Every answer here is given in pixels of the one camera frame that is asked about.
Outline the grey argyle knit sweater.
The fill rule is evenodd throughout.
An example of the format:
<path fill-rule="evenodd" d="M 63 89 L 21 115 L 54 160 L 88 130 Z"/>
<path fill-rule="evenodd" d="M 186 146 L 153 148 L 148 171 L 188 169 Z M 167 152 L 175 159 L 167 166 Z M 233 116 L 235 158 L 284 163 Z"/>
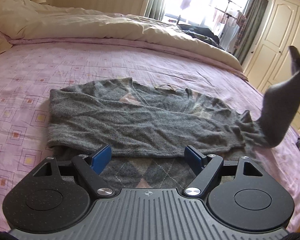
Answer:
<path fill-rule="evenodd" d="M 260 125 L 262 96 L 229 72 L 204 67 L 190 87 L 97 80 L 50 92 L 47 145 L 58 160 L 108 144 L 105 170 L 115 187 L 184 187 L 193 174 L 183 150 L 192 145 L 226 160 L 247 155 L 290 191 L 300 187 L 300 151 L 273 99 Z"/>

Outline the clothes drying rack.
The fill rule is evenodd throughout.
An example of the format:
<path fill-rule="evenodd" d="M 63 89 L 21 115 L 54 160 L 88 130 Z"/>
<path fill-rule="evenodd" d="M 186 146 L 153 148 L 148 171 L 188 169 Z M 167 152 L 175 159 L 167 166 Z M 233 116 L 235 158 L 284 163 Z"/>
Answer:
<path fill-rule="evenodd" d="M 237 20 L 239 16 L 242 15 L 242 7 L 232 0 L 227 1 L 225 9 L 219 9 L 215 7 L 216 10 L 220 11 L 222 19 L 220 22 L 221 30 L 219 32 L 219 45 L 230 54 L 233 53 L 235 49 L 235 42 L 239 34 L 239 25 Z"/>

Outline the dark clothes pile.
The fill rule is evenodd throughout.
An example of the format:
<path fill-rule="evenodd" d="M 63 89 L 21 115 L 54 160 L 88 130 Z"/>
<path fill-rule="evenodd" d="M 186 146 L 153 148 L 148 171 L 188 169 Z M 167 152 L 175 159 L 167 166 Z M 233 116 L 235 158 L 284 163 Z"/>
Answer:
<path fill-rule="evenodd" d="M 210 44 L 216 48 L 223 49 L 219 45 L 219 38 L 209 28 L 197 27 L 187 24 L 179 24 L 178 28 L 192 38 L 201 40 L 207 44 Z"/>

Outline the cream wardrobe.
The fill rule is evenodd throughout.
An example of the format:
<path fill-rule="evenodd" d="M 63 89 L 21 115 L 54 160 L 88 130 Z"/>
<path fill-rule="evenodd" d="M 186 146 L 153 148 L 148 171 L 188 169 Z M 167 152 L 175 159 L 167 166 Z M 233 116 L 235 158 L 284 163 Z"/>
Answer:
<path fill-rule="evenodd" d="M 244 74 L 262 94 L 291 77 L 289 46 L 300 53 L 300 0 L 273 0 L 264 29 Z"/>

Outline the grey-green curtain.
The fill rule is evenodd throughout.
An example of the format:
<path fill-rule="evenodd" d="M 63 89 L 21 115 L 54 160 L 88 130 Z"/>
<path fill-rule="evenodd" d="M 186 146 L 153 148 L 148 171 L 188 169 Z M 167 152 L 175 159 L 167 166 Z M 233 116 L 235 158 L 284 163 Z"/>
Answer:
<path fill-rule="evenodd" d="M 253 44 L 267 5 L 268 0 L 248 0 L 243 9 L 243 14 L 239 16 L 237 23 L 241 23 L 241 26 L 234 46 L 234 56 L 240 64 L 243 64 Z"/>

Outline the pink patterned bed sheet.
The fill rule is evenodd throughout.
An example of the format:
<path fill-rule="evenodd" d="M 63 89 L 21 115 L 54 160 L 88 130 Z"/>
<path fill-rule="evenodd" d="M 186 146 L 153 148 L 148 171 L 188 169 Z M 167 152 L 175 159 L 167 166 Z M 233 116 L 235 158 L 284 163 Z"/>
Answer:
<path fill-rule="evenodd" d="M 2 213 L 6 194 L 33 167 L 52 155 L 46 146 L 51 89 L 94 80 L 132 79 L 146 86 L 190 88 L 220 98 L 238 113 L 249 109 L 256 120 L 262 96 L 231 72 L 208 64 L 143 48 L 86 43 L 41 43 L 13 46 L 0 55 L 0 231 L 10 228 Z M 294 215 L 288 226 L 300 226 L 299 135 L 290 128 L 272 149 L 256 148 L 258 161 L 292 195 Z M 102 173 L 112 187 L 178 187 L 193 173 L 181 159 L 115 159 Z"/>

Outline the beige duvet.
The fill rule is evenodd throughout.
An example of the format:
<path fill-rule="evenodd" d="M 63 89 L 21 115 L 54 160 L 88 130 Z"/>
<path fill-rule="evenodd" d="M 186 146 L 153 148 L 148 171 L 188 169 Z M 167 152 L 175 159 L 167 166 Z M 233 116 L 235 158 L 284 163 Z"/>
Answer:
<path fill-rule="evenodd" d="M 58 8 L 29 0 L 0 0 L 0 32 L 10 38 L 117 38 L 177 48 L 224 63 L 237 71 L 233 55 L 178 27 L 151 18 L 83 8 Z"/>

